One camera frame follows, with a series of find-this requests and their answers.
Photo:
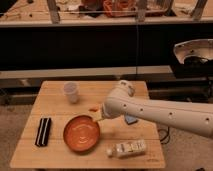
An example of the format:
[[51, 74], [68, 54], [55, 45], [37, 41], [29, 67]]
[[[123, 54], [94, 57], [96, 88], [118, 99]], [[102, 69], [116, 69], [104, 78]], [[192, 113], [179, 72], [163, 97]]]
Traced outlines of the yellowish translucent gripper finger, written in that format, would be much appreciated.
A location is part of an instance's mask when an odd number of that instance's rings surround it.
[[99, 121], [101, 121], [101, 120], [103, 120], [103, 116], [102, 116], [101, 113], [98, 113], [98, 114], [93, 118], [93, 121], [94, 121], [94, 122], [99, 122]]

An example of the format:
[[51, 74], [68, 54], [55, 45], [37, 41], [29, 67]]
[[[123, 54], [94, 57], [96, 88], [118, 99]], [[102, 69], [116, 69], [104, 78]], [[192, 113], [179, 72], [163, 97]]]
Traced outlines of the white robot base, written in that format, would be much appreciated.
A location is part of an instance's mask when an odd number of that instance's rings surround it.
[[213, 60], [213, 39], [194, 39], [177, 43], [173, 47], [173, 53], [180, 64], [193, 56]]

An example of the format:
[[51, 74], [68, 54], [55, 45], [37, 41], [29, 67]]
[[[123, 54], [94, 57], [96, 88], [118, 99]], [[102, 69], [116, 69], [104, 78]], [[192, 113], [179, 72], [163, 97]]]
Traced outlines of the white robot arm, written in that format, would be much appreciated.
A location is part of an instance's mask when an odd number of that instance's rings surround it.
[[134, 96], [130, 81], [120, 80], [103, 101], [103, 119], [130, 116], [213, 139], [213, 104], [150, 100]]

